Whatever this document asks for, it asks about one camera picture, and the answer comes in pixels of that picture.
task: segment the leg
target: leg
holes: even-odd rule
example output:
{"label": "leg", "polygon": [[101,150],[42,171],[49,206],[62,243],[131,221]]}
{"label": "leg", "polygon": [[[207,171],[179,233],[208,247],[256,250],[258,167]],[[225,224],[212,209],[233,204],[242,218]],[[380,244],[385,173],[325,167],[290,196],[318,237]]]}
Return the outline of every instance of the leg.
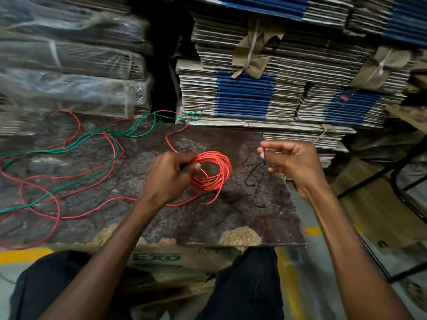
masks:
{"label": "leg", "polygon": [[195,320],[211,319],[284,319],[274,248],[248,248],[218,272],[211,298]]}
{"label": "leg", "polygon": [[[37,320],[61,294],[91,256],[77,251],[64,251],[47,255],[18,278],[10,298],[9,320]],[[107,319],[130,320],[126,308],[110,306]]]}

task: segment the red wire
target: red wire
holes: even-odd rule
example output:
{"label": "red wire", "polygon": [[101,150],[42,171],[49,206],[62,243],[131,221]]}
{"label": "red wire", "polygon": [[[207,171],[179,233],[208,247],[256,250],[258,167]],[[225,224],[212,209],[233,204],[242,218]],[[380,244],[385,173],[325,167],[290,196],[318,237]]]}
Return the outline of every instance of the red wire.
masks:
{"label": "red wire", "polygon": [[[62,142],[62,143],[60,143],[60,144],[57,144],[57,145],[49,146],[49,147],[45,148],[44,150],[52,149],[52,148],[55,148],[55,147],[58,147],[58,146],[61,146],[61,145],[63,145],[63,147],[65,148],[65,147],[66,147],[66,145],[67,145],[67,142],[72,141],[72,140],[73,140],[74,138],[76,138],[76,137],[78,136],[78,134],[80,133],[81,123],[80,123],[79,119],[77,118],[77,116],[76,116],[74,113],[69,112],[69,111],[65,111],[65,110],[62,110],[62,111],[60,111],[60,112],[65,112],[65,113],[71,114],[71,115],[75,118],[75,120],[76,120],[76,122],[77,122],[77,131],[76,131],[76,132],[75,132],[75,133],[74,133],[70,138],[66,139],[64,142]],[[178,113],[176,113],[176,112],[174,112],[174,111],[168,111],[168,110],[161,110],[161,111],[157,111],[156,113],[159,113],[159,112],[171,112],[171,113],[178,114]],[[114,120],[114,121],[111,121],[111,122],[106,123],[106,124],[104,125],[104,128],[105,128],[107,125],[112,124],[112,123],[117,123],[117,122],[121,122],[121,121],[128,121],[128,120],[135,120],[135,119],[136,119],[136,118],[125,118],[125,119],[118,119],[118,120]],[[176,131],[170,132],[170,133],[168,133],[168,134],[166,135],[166,137],[165,137],[165,138],[166,138],[166,141],[167,141],[167,143],[169,144],[169,146],[171,147],[171,149],[172,149],[174,152],[176,152],[176,153],[178,153],[178,151],[177,151],[177,150],[175,150],[175,149],[174,149],[174,147],[171,145],[171,143],[169,142],[168,136],[170,136],[170,135],[172,135],[172,134],[176,134],[176,133],[178,133],[178,132],[181,132],[181,131],[185,130],[187,127],[188,127],[188,123],[187,123],[187,124],[185,124],[184,128],[182,128],[182,129],[180,129],[180,130],[176,130]],[[60,197],[58,197],[58,198],[57,198],[55,195],[50,194],[51,199],[45,199],[45,200],[42,200],[40,203],[48,202],[48,201],[55,201],[55,203],[56,203],[56,205],[57,205],[57,213],[56,213],[56,216],[54,216],[54,215],[47,215],[47,214],[44,214],[44,213],[42,213],[42,212],[40,212],[40,211],[37,211],[37,210],[36,210],[36,209],[34,209],[33,207],[29,207],[29,208],[28,208],[28,209],[30,209],[32,212],[34,212],[34,213],[35,213],[35,214],[37,214],[37,215],[40,215],[40,216],[45,217],[45,218],[50,218],[50,219],[55,219],[55,220],[56,220],[55,225],[53,226],[53,228],[51,229],[51,231],[49,232],[49,234],[48,234],[44,239],[42,239],[41,241],[39,241],[39,242],[37,242],[37,243],[35,243],[35,244],[32,244],[31,246],[27,246],[27,247],[11,248],[11,247],[6,246],[6,245],[0,245],[0,247],[3,247],[3,248],[8,249],[8,250],[24,250],[24,249],[29,249],[29,248],[33,248],[33,247],[39,246],[39,245],[43,244],[44,242],[46,242],[46,241],[47,241],[47,240],[48,240],[48,239],[53,235],[53,233],[56,231],[56,229],[57,229],[57,227],[58,227],[58,225],[59,225],[59,222],[60,222],[61,220],[77,219],[77,218],[81,218],[81,217],[83,217],[83,216],[89,215],[90,213],[92,213],[92,212],[94,212],[94,211],[96,211],[96,210],[99,210],[99,209],[100,209],[100,208],[102,208],[105,204],[107,204],[107,203],[109,203],[109,202],[111,202],[111,201],[114,201],[114,200],[118,200],[118,199],[126,199],[126,200],[136,201],[136,199],[135,199],[135,198],[128,198],[128,197],[116,197],[116,198],[112,198],[112,199],[109,199],[109,200],[105,201],[104,203],[102,203],[101,205],[99,205],[98,207],[96,207],[95,209],[92,209],[92,210],[90,210],[90,211],[87,211],[87,212],[85,212],[85,213],[83,213],[83,214],[81,214],[81,215],[67,216],[67,217],[66,217],[66,216],[64,216],[64,217],[61,217],[61,205],[60,205],[60,203],[59,203],[59,199],[64,199],[64,198],[69,197],[69,196],[71,196],[71,195],[74,195],[74,194],[77,194],[77,193],[81,193],[81,192],[83,192],[83,191],[86,191],[86,190],[88,190],[88,189],[90,189],[90,188],[96,187],[97,185],[101,184],[101,183],[102,183],[103,181],[105,181],[105,180],[110,176],[110,174],[113,172],[113,169],[114,169],[114,167],[115,167],[115,162],[116,162],[116,160],[120,159],[120,158],[125,154],[125,150],[124,150],[124,148],[122,147],[122,145],[121,145],[121,144],[117,141],[117,139],[115,139],[112,135],[110,135],[110,134],[108,134],[108,133],[106,133],[106,132],[97,133],[97,134],[100,134],[100,135],[104,135],[104,136],[105,136],[105,138],[108,140],[108,142],[110,143],[110,145],[111,145],[111,147],[112,147],[112,149],[113,149],[113,154],[114,154],[114,156],[116,156],[116,149],[115,149],[115,145],[114,145],[114,143],[111,141],[111,139],[110,139],[110,138],[113,138],[113,139],[116,141],[116,143],[118,144],[118,146],[120,147],[120,149],[121,149],[121,151],[122,151],[122,153],[112,161],[112,163],[111,163],[111,169],[109,170],[109,172],[108,172],[108,173],[107,173],[107,174],[106,174],[106,175],[105,175],[105,176],[104,176],[100,181],[96,182],[95,184],[93,184],[93,185],[91,185],[91,186],[88,186],[88,187],[86,187],[86,188],[83,188],[83,189],[80,189],[80,190],[77,190],[77,191],[74,191],[74,192],[71,192],[71,193],[68,193],[68,194],[62,195],[62,196],[60,196]],[[231,171],[232,171],[232,166],[231,166],[230,161],[228,160],[228,158],[227,158],[226,156],[222,155],[221,153],[217,152],[217,151],[207,151],[207,152],[205,152],[205,153],[199,154],[199,155],[197,155],[197,156],[195,157],[195,159],[194,159],[193,161],[191,161],[191,162],[190,162],[190,164],[195,164],[195,163],[205,163],[205,162],[210,162],[210,163],[217,164],[217,165],[219,166],[219,168],[220,168],[219,173],[218,173],[217,175],[215,175],[215,176],[211,176],[211,177],[209,177],[209,176],[208,176],[208,174],[207,174],[207,173],[202,169],[201,171],[205,174],[205,176],[206,176],[206,177],[196,177],[196,176],[195,176],[195,177],[193,177],[193,180],[192,180],[191,184],[192,184],[192,186],[193,186],[194,188],[196,188],[196,189],[200,190],[200,191],[201,191],[201,193],[202,193],[202,192],[208,192],[208,191],[215,191],[215,190],[218,190],[218,192],[217,192],[217,194],[216,194],[215,198],[214,198],[214,199],[212,199],[210,202],[207,202],[207,203],[200,203],[200,204],[207,205],[207,204],[211,204],[211,203],[213,203],[213,202],[218,198],[218,195],[220,194],[220,192],[221,192],[221,190],[222,190],[222,187],[223,187],[224,183],[225,183],[225,182],[228,180],[228,178],[230,177],[230,173],[231,173]],[[27,202],[27,201],[25,200],[25,198],[24,198],[24,185],[29,185],[29,186],[32,186],[32,187],[38,188],[38,189],[40,189],[40,190],[44,191],[45,193],[50,193],[50,191],[48,191],[46,188],[43,188],[43,187],[41,187],[41,186],[39,186],[39,185],[37,185],[37,184],[31,183],[31,182],[29,182],[29,180],[34,179],[34,178],[39,178],[39,177],[49,177],[49,178],[51,178],[51,179],[55,179],[55,180],[56,180],[56,179],[67,179],[67,178],[81,177],[81,176],[87,175],[87,174],[89,174],[89,173],[91,173],[91,172],[94,172],[94,171],[96,171],[96,170],[98,170],[98,169],[100,169],[100,168],[104,168],[105,166],[106,166],[106,164],[104,164],[104,165],[102,165],[102,166],[99,166],[99,167],[96,167],[96,168],[94,168],[94,169],[92,169],[92,170],[90,170],[90,171],[87,171],[87,172],[84,172],[84,173],[78,174],[78,175],[69,175],[69,176],[61,176],[61,177],[55,177],[55,176],[50,176],[50,175],[36,175],[36,176],[27,177],[27,178],[25,178],[24,180],[21,180],[21,179],[19,179],[19,178],[17,178],[17,177],[13,177],[13,176],[11,176],[11,175],[8,175],[6,172],[1,171],[1,170],[0,170],[0,174],[2,174],[2,175],[3,175],[4,177],[6,177],[6,178],[9,178],[9,179],[11,179],[11,180],[13,180],[13,181],[16,181],[16,182],[19,182],[19,183],[20,183],[19,196],[20,196],[21,200],[24,202],[24,204],[28,205],[28,202]],[[201,193],[200,193],[200,194],[198,194],[198,195],[196,195],[196,196],[194,196],[194,197],[192,197],[191,199],[189,199],[189,200],[187,200],[187,201],[185,201],[185,202],[183,202],[183,203],[179,203],[179,204],[168,204],[168,206],[182,206],[182,205],[187,204],[187,203],[189,203],[189,202],[193,201],[194,199],[198,198],[198,197],[201,195]],[[2,217],[0,218],[0,224],[1,224],[4,220],[6,220],[9,216],[14,215],[15,213],[17,213],[17,212],[19,212],[19,211],[21,211],[21,210],[15,210],[15,211],[9,212],[9,213],[5,214],[4,216],[2,216]]]}

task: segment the person's right hand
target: person's right hand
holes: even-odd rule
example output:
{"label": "person's right hand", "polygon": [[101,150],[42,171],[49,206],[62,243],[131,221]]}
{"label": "person's right hand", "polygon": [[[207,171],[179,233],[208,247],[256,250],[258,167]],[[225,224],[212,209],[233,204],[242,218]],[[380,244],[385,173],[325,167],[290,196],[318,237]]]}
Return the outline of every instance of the person's right hand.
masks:
{"label": "person's right hand", "polygon": [[313,187],[329,187],[317,155],[316,147],[310,142],[261,142],[258,148],[264,158],[273,165],[270,172],[284,173],[292,178],[302,198],[308,200]]}

